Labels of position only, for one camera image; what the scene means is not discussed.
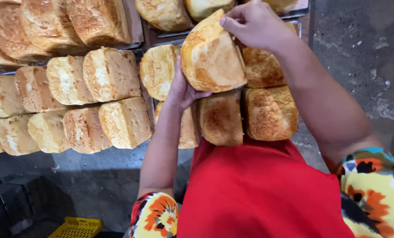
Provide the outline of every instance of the gray floor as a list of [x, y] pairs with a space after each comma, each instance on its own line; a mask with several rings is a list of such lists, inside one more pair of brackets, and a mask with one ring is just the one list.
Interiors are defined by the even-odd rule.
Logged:
[[[394, 1], [318, 0], [314, 51], [323, 66], [363, 106], [394, 155]], [[307, 163], [327, 171], [303, 122], [292, 138]], [[106, 230], [125, 231], [135, 202], [139, 167], [148, 143], [93, 155], [73, 150], [12, 157], [0, 154], [0, 176], [45, 175], [73, 200], [71, 214], [103, 219]], [[179, 151], [176, 187], [187, 181], [192, 150]]]

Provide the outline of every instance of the hand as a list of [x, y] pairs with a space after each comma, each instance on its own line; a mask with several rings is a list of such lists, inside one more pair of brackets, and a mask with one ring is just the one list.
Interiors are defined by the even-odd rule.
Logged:
[[173, 77], [172, 84], [166, 97], [165, 104], [178, 106], [179, 109], [184, 111], [196, 99], [208, 97], [212, 92], [197, 92], [191, 85], [188, 84], [181, 69], [181, 57], [176, 58], [175, 76]]
[[269, 4], [260, 0], [235, 7], [221, 18], [220, 24], [243, 44], [273, 53], [290, 39], [298, 39]]

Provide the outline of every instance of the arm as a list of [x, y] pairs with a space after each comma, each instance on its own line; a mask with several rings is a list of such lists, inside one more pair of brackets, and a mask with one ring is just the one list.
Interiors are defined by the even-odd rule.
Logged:
[[175, 77], [141, 165], [138, 197], [149, 192], [164, 192], [173, 197], [182, 113], [194, 100], [209, 95], [211, 92], [196, 92], [186, 82], [178, 57]]
[[347, 154], [383, 147], [360, 105], [267, 3], [253, 0], [236, 7], [220, 23], [243, 44], [272, 52], [278, 59], [295, 104], [332, 173]]

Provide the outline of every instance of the woman's left hand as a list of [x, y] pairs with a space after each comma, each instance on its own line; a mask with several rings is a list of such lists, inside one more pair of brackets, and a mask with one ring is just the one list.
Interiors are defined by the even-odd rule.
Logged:
[[171, 106], [178, 106], [179, 109], [184, 111], [187, 109], [194, 100], [208, 97], [212, 94], [210, 91], [199, 92], [196, 91], [185, 79], [181, 69], [181, 57], [176, 58], [175, 64], [175, 76], [172, 80], [172, 84], [166, 97], [165, 104]]

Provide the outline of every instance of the person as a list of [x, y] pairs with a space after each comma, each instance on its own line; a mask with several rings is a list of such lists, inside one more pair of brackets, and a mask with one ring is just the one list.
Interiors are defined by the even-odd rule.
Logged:
[[332, 174], [305, 164], [290, 140], [194, 150], [181, 211], [173, 199], [182, 112], [196, 92], [179, 59], [141, 166], [129, 237], [394, 237], [394, 158], [358, 103], [267, 3], [235, 7], [220, 24], [278, 59]]

